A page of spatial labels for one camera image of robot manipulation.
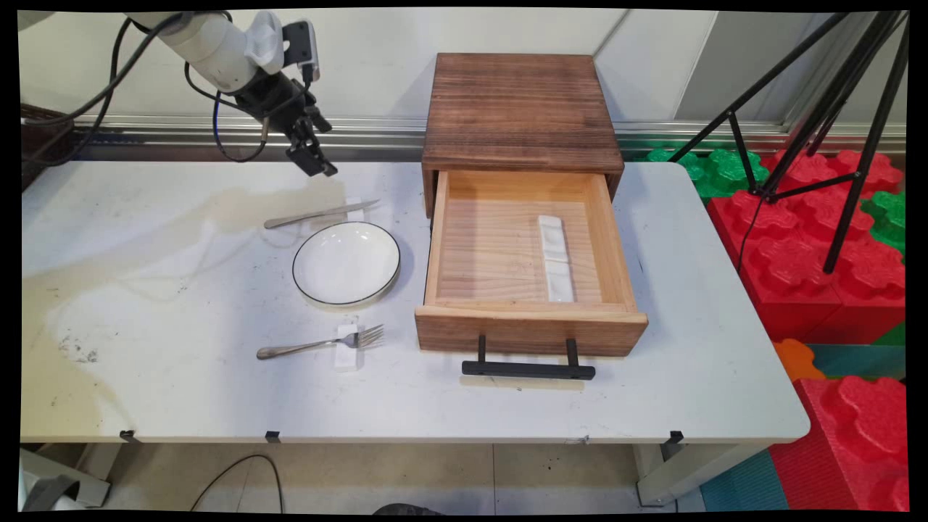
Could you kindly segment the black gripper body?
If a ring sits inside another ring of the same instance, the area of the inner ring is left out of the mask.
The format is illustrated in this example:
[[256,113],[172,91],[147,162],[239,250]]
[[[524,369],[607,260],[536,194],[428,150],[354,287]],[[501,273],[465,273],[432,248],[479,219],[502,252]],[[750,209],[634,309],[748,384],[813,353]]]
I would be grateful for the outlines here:
[[301,74],[302,80],[295,80],[284,72],[260,72],[236,92],[236,102],[256,119],[268,119],[272,131],[289,139],[292,129],[301,130],[302,108],[312,101],[309,86],[314,73],[311,68],[302,68]]

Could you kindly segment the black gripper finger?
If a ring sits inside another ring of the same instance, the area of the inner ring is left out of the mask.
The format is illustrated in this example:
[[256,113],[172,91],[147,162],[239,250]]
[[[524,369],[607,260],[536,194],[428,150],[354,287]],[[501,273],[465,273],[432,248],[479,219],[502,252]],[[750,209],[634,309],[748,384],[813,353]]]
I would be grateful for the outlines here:
[[316,133],[327,133],[331,130],[331,123],[322,116],[318,106],[306,102],[301,115],[301,138],[314,138]]
[[289,141],[291,144],[289,144],[286,151],[287,158],[297,165],[305,175],[334,176],[338,174],[337,167],[325,158],[324,153],[321,151],[320,142],[312,129],[292,129],[289,132]]

